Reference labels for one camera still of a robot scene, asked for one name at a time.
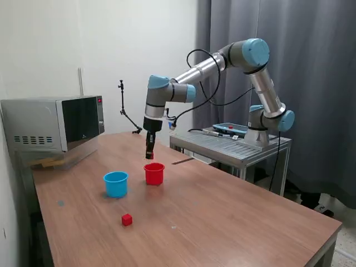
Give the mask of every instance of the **red cup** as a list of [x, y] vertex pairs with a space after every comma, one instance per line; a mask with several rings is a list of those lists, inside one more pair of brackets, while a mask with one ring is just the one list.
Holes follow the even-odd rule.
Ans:
[[146, 183], [148, 185], [160, 185], [163, 183], [163, 170], [165, 165], [161, 163], [150, 163], [144, 166], [146, 171]]

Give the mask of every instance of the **table surface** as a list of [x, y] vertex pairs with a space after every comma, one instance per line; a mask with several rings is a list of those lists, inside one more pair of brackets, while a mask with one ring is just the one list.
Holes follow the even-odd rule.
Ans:
[[[304, 266], [341, 223], [156, 144], [165, 164], [147, 186], [145, 138], [102, 135], [67, 171], [33, 171], [55, 267]], [[128, 194], [106, 197], [103, 175], [126, 171]], [[121, 225], [130, 213], [133, 224]]]

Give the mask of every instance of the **gray curtain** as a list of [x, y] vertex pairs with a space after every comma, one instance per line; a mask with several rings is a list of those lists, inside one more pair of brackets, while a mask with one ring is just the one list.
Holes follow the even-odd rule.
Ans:
[[[269, 72], [275, 89], [296, 114], [288, 179], [305, 192], [336, 196], [356, 208], [356, 1], [354, 0], [202, 0], [197, 46], [216, 51], [247, 38], [267, 41]], [[216, 102], [232, 100], [249, 88], [239, 70], [228, 70]], [[216, 77], [205, 81], [215, 89]], [[196, 103], [204, 98], [198, 95]], [[205, 105], [194, 114], [195, 127], [246, 124], [253, 92], [238, 103]], [[210, 114], [202, 121], [202, 114]]]

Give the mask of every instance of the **table leg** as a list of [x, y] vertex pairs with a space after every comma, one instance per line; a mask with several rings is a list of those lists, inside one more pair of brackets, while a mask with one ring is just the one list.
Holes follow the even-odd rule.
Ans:
[[320, 258], [320, 260], [315, 264], [315, 267], [330, 267], [332, 265], [334, 250], [335, 250], [334, 242], [331, 247], [325, 252], [325, 254]]
[[246, 168], [246, 166], [244, 166], [243, 168], [240, 169], [239, 178], [241, 178], [244, 181], [246, 181], [246, 174], [247, 174], [247, 168]]
[[231, 167], [231, 174], [234, 175], [234, 176], [237, 176], [239, 177], [239, 169], [238, 168], [235, 168], [235, 167]]
[[278, 162], [271, 188], [272, 192], [281, 196], [284, 194], [284, 185], [288, 169], [289, 150], [290, 148], [288, 147], [285, 150], [279, 151]]

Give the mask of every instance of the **floor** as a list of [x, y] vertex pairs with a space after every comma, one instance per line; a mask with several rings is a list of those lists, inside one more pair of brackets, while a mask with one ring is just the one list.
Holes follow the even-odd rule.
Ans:
[[[334, 218], [343, 222], [336, 247], [356, 256], [356, 210], [345, 207], [337, 199], [328, 195], [322, 195], [320, 203], [334, 212]], [[356, 262], [349, 260], [343, 255], [335, 252], [333, 267], [356, 267]]]

